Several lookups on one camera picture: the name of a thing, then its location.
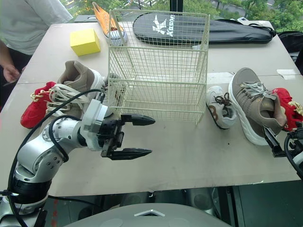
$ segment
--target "black bag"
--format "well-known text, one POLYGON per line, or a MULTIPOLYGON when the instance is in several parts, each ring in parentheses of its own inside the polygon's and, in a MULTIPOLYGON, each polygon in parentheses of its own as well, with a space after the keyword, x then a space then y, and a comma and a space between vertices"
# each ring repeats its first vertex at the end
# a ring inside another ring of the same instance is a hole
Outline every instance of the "black bag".
MULTIPOLYGON (((155 45, 201 43, 204 19, 185 17, 181 14, 146 13, 133 23, 135 36, 141 41, 155 45)), ((210 44, 268 43, 276 32, 257 24, 243 25, 235 20, 211 20, 210 44)))
POLYGON ((278 33, 278 36, 289 53, 298 52, 303 48, 302 32, 280 32, 278 33))
POLYGON ((303 75, 303 33, 287 31, 278 33, 278 36, 303 75))

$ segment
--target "person's hand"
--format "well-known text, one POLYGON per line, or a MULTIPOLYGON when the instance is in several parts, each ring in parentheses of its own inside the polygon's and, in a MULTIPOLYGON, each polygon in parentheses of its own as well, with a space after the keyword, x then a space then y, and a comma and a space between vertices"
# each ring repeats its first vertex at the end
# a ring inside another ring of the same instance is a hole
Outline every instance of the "person's hand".
POLYGON ((3 68, 3 75, 7 82, 12 83, 19 79, 20 73, 13 65, 6 65, 3 68))

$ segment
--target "white table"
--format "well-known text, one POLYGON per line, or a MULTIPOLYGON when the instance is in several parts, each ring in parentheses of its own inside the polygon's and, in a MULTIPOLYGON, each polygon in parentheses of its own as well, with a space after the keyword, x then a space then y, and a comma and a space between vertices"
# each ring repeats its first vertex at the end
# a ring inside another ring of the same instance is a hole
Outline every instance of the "white table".
MULTIPOLYGON (((29 132, 19 121, 31 102, 30 94, 45 82, 56 81, 68 60, 79 60, 106 75, 107 56, 107 44, 98 24, 50 27, 0 114, 0 188, 6 188, 13 157, 29 132), (77 57, 69 47, 69 33, 89 27, 100 38, 101 52, 77 57)), ((210 46, 208 72, 236 72, 241 67, 252 68, 268 89, 285 87, 296 101, 303 103, 303 78, 277 36, 268 44, 210 46), (294 70, 294 79, 283 79, 277 69, 294 70)), ((227 91, 229 80, 230 77, 221 80, 215 76, 207 86, 219 85, 227 91)), ((159 121, 144 127, 127 124, 124 132, 124 148, 151 148, 153 152, 135 160, 111 161, 101 158, 100 152, 74 150, 53 179, 50 194, 152 192, 298 179, 286 158, 273 158, 268 146, 256 146, 246 140, 239 120, 233 128, 222 131, 206 112, 197 126, 159 121), (147 127, 152 137, 147 136, 147 127)), ((280 133, 278 139, 283 142, 285 135, 280 133)))

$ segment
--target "red fabric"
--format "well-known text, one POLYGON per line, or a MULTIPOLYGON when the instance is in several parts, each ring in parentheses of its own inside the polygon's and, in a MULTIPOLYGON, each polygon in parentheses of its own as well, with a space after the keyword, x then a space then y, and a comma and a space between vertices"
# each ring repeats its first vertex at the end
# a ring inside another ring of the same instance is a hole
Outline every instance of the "red fabric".
POLYGON ((45 116, 46 103, 50 102, 49 92, 56 83, 47 82, 45 87, 39 88, 35 91, 35 95, 41 95, 43 97, 37 97, 37 102, 32 102, 21 116, 20 123, 23 127, 31 129, 34 128, 45 116))
POLYGON ((285 115, 287 118, 287 124, 284 126, 284 130, 293 131, 296 130, 296 122, 303 122, 303 116, 298 114, 296 107, 294 105, 289 105, 288 103, 293 100, 289 92, 285 88, 275 88, 273 93, 276 93, 279 96, 280 104, 285 108, 285 115))

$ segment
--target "gray shoelace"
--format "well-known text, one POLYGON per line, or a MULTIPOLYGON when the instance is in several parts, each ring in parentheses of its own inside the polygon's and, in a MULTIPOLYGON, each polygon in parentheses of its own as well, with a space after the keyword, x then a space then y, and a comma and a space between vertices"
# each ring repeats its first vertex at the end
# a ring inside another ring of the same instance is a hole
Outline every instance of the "gray shoelace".
POLYGON ((266 98, 270 98, 272 100, 276 99, 276 96, 273 96, 270 91, 268 91, 265 86, 261 82, 256 82, 253 84, 250 83, 242 83, 240 87, 244 88, 244 92, 246 92, 249 97, 253 98, 253 100, 257 97, 264 96, 266 98))

